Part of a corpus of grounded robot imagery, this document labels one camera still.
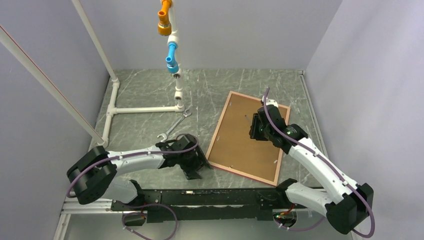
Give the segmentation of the pink wooden photo frame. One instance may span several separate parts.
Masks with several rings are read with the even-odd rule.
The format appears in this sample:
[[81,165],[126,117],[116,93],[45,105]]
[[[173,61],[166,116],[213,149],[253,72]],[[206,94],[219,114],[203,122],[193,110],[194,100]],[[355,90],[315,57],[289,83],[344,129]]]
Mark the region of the pink wooden photo frame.
[[250,139],[245,118],[261,106],[258,98],[230,91],[205,156],[213,167],[275,187],[284,152]]

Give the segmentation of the yellow black screwdriver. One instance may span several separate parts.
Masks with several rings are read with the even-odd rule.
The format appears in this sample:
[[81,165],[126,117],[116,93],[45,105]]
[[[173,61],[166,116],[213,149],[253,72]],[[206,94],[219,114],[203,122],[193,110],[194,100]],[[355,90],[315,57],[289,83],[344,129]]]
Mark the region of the yellow black screwdriver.
[[245,119],[246,119],[249,127],[251,128],[252,125],[253,125],[253,119],[250,116],[248,116],[248,115],[245,115],[244,117],[245,117]]

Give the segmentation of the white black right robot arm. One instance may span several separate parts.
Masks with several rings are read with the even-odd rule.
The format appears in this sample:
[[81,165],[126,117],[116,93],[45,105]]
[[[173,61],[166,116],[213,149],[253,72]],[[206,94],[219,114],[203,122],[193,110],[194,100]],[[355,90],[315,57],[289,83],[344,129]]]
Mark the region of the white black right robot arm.
[[363,238],[372,237],[375,232],[373,188],[344,174],[299,125],[286,124],[276,101],[263,99],[261,104],[252,116],[249,137],[270,141],[304,166],[324,188],[319,191],[289,178],[277,186],[276,203],[282,208],[291,204],[309,208],[324,216],[341,234],[354,232]]

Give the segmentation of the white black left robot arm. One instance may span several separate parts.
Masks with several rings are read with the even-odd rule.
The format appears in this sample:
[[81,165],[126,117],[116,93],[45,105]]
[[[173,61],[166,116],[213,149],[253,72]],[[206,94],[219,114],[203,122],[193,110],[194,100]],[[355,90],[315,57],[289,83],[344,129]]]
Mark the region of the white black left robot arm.
[[196,136],[180,134],[175,139],[129,151],[107,151],[103,146],[95,146],[67,170],[70,185],[66,195],[77,198],[81,205],[109,199],[137,210],[144,203],[143,189],[136,180],[119,177],[174,166],[181,168],[187,180],[201,179],[199,170],[211,167]]

